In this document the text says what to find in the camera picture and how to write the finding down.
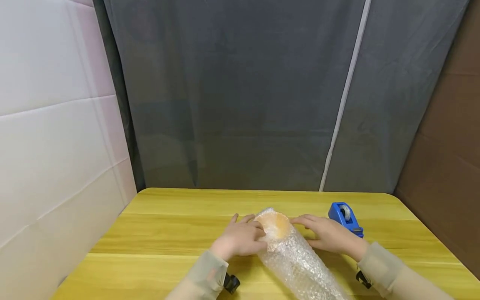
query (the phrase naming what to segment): forearm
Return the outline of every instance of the forearm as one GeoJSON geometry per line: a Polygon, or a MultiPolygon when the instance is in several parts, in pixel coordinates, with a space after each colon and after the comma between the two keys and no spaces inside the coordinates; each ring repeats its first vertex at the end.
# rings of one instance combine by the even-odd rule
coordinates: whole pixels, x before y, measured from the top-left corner
{"type": "Polygon", "coordinates": [[[203,253],[165,300],[215,300],[223,289],[228,263],[210,251],[203,253]]]}
{"type": "Polygon", "coordinates": [[[372,286],[386,299],[453,300],[378,243],[368,247],[358,266],[372,286]]]}

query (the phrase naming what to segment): brown cardboard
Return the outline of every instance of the brown cardboard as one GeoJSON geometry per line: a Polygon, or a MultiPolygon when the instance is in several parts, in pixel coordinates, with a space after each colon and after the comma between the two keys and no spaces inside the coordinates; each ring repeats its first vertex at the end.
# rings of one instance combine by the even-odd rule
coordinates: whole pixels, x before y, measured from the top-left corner
{"type": "Polygon", "coordinates": [[[480,278],[480,1],[472,0],[395,195],[480,278]]]}

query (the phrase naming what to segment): wooden tabletop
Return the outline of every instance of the wooden tabletop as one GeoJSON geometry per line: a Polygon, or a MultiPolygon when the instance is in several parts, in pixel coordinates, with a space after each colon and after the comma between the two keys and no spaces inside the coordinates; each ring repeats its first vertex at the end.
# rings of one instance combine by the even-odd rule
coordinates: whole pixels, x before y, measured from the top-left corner
{"type": "MultiPolygon", "coordinates": [[[[479,281],[393,196],[150,188],[128,205],[53,299],[162,300],[234,213],[243,216],[272,206],[288,216],[326,216],[331,203],[341,201],[352,208],[365,239],[378,241],[455,299],[479,298],[479,281]]],[[[357,270],[351,259],[326,252],[319,255],[352,298],[380,299],[373,289],[355,281],[357,270]]],[[[234,258],[228,269],[241,286],[233,296],[222,292],[219,299],[295,299],[256,256],[234,258]]]]}

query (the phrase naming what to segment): bubble wrap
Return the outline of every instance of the bubble wrap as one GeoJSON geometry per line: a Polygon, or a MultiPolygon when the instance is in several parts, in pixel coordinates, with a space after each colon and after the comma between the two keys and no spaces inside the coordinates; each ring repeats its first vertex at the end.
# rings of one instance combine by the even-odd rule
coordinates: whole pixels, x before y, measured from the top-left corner
{"type": "Polygon", "coordinates": [[[289,219],[269,207],[255,220],[264,227],[267,251],[258,254],[299,300],[348,300],[332,273],[289,219]]]}

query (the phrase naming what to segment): white wall panel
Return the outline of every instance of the white wall panel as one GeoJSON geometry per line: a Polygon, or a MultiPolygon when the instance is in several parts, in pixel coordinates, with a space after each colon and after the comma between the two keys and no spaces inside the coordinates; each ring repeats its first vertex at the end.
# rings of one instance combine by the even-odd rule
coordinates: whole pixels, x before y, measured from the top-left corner
{"type": "Polygon", "coordinates": [[[0,1],[0,36],[0,300],[48,299],[136,188],[92,1],[0,1]]]}
{"type": "Polygon", "coordinates": [[[0,199],[27,202],[28,224],[111,167],[91,99],[2,116],[0,136],[0,199]]]}
{"type": "Polygon", "coordinates": [[[89,98],[64,0],[0,3],[0,116],[89,98]]]}
{"type": "Polygon", "coordinates": [[[114,166],[113,170],[115,172],[115,176],[117,176],[117,178],[119,179],[118,183],[122,188],[125,205],[127,205],[137,194],[130,158],[127,158],[126,160],[120,162],[118,165],[114,166]]]}
{"type": "Polygon", "coordinates": [[[51,245],[37,224],[27,226],[0,248],[0,299],[48,299],[58,280],[54,265],[51,245]]]}
{"type": "Polygon", "coordinates": [[[93,0],[70,0],[70,1],[93,7],[93,0]]]}
{"type": "Polygon", "coordinates": [[[64,278],[75,268],[124,206],[110,168],[77,195],[39,219],[38,226],[54,251],[57,278],[64,278]]]}
{"type": "Polygon", "coordinates": [[[115,94],[94,8],[72,1],[67,1],[66,6],[82,58],[90,96],[115,94]]]}

